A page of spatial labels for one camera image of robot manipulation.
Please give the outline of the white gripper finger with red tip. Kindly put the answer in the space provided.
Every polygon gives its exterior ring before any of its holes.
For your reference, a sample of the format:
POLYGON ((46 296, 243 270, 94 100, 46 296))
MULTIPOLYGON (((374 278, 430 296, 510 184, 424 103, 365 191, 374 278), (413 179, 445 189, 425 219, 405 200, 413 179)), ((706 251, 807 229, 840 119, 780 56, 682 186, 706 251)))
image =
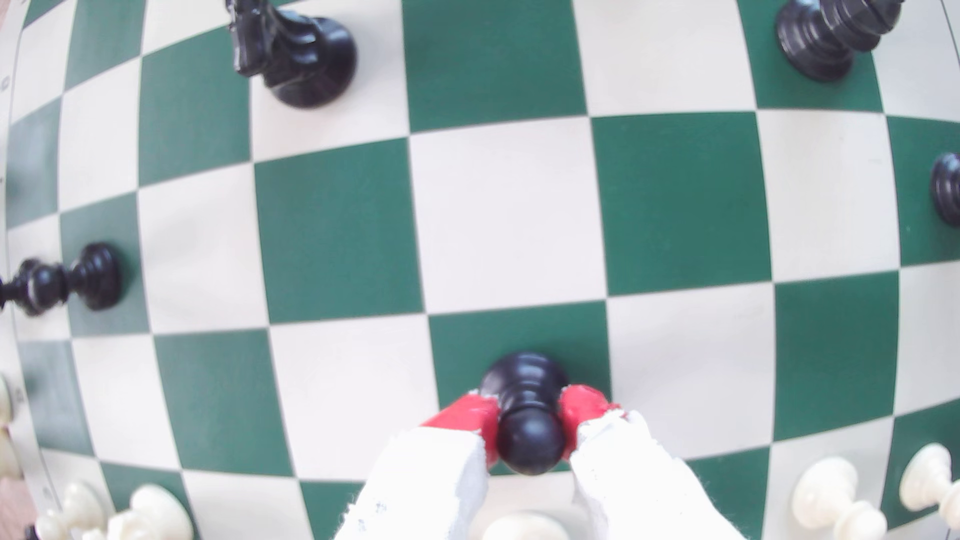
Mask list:
POLYGON ((577 495, 597 539, 744 539, 639 411, 571 384, 560 393, 558 413, 577 495))
POLYGON ((498 398, 472 390, 375 461, 335 539, 467 539, 498 462, 498 398))

